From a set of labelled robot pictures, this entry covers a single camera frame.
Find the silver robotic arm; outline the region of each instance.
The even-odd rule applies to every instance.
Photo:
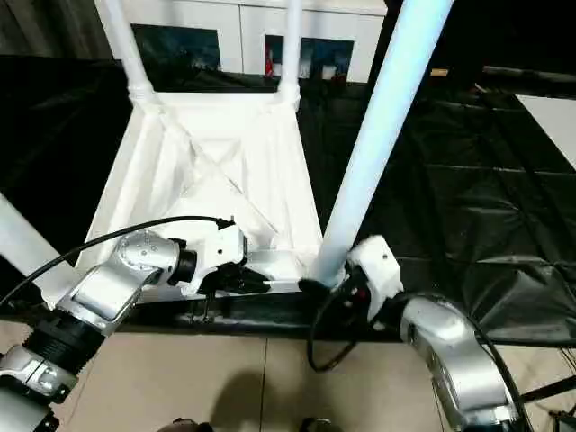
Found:
[[[403,289],[400,267],[384,238],[376,236],[350,251],[347,268],[364,273],[370,293],[367,320],[373,322],[385,302]],[[453,430],[508,430],[518,420],[494,359],[478,342],[471,322],[454,306],[409,297],[401,314],[400,337],[426,362]]]
[[[52,432],[77,375],[122,324],[144,285],[186,282],[200,286],[220,266],[246,258],[236,225],[185,249],[185,242],[141,230],[118,241],[111,256],[89,270],[22,345],[0,360],[0,432]]]

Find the tiled floor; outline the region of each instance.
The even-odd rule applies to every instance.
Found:
[[[0,323],[0,350],[26,333]],[[320,355],[332,348],[319,346]],[[570,374],[557,350],[501,351],[522,391]],[[568,409],[575,393],[529,405],[535,429],[550,431],[546,410]],[[317,375],[303,342],[255,337],[116,334],[56,412],[64,432],[155,432],[178,417],[208,420],[218,432],[295,432],[308,416],[354,432],[442,430],[427,369],[408,346],[362,344]]]

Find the black tarp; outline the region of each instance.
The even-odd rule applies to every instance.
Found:
[[[150,70],[159,91],[273,91],[274,81]],[[0,190],[58,250],[80,243],[104,188],[130,104],[113,63],[0,58]],[[363,85],[307,83],[298,121],[325,228],[366,107]],[[576,341],[576,175],[511,94],[420,89],[359,239],[383,234],[407,291],[460,302],[499,341]],[[2,267],[3,290],[18,280]],[[30,291],[12,313],[27,317]],[[138,307],[125,329],[301,337],[306,294]],[[334,322],[331,334],[346,338]],[[365,339],[390,340],[391,331]]]

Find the red object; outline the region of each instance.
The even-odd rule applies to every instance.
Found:
[[[274,63],[272,61],[272,51],[265,47],[266,62],[264,64],[264,74],[267,77],[272,77],[274,75]]]

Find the white leg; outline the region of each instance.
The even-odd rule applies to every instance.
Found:
[[[286,0],[289,2],[286,14],[286,35],[284,36],[282,52],[282,77],[278,86],[280,96],[294,104],[298,110],[300,88],[298,75],[300,72],[300,40],[302,27],[302,0]]]
[[[59,255],[2,194],[0,194],[0,255],[23,275],[29,275]],[[44,301],[53,308],[76,280],[74,267],[63,262],[40,276],[34,283],[40,288]]]
[[[404,0],[310,276],[338,283],[453,0]]]
[[[128,77],[130,97],[137,101],[155,103],[156,95],[142,65],[138,45],[130,23],[126,20],[121,0],[97,0],[96,6],[99,6],[99,14],[108,14],[109,20],[101,19],[101,21],[112,24],[108,30],[113,33],[116,49],[121,55],[124,71]]]

